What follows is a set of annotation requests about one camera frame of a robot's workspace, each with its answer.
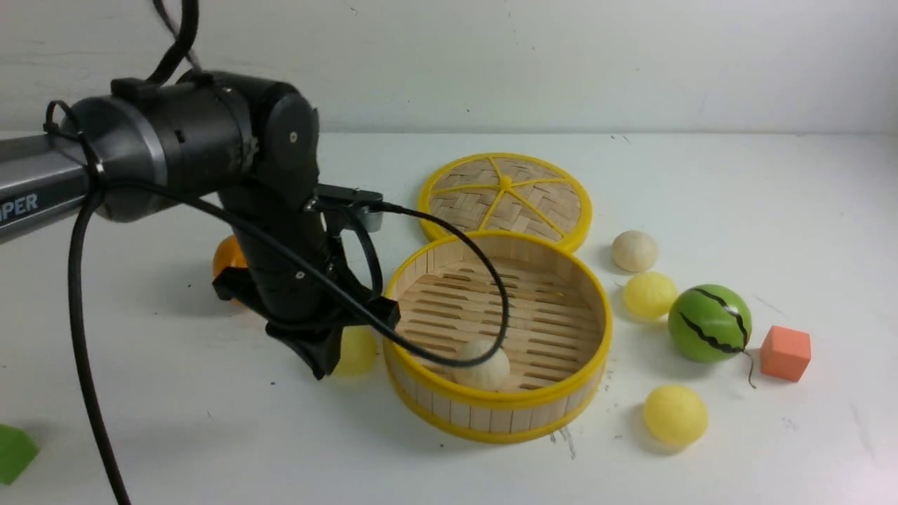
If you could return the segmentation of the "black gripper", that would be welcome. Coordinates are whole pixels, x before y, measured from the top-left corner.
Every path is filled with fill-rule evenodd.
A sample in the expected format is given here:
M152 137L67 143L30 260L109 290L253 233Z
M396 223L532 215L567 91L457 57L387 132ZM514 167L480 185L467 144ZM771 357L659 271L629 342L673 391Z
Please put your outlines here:
M297 193L295 201L263 186L221 191L222 208L241 221L234 235L248 268L220 274L214 287L265 318L267 335L292 349L321 380L339 364L344 326L366 323L352 307L366 308L391 330L401 312L397 301L383 295L370 233L353 231L372 278L366 287L347 264L341 233L327 233L320 214L304 212L312 191Z

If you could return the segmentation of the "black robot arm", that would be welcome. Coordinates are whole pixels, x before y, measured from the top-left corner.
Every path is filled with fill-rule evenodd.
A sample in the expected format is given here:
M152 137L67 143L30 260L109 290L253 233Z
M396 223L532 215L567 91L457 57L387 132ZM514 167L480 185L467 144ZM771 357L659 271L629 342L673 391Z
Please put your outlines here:
M341 233L362 244L382 196L319 182L319 116L294 86L227 72L157 87L134 78L110 95L48 105L39 135L2 141L2 241L83 210L128 223L215 193L245 266L213 288L267 321L318 379L333 373L346 327L394 329L382 275L362 285Z

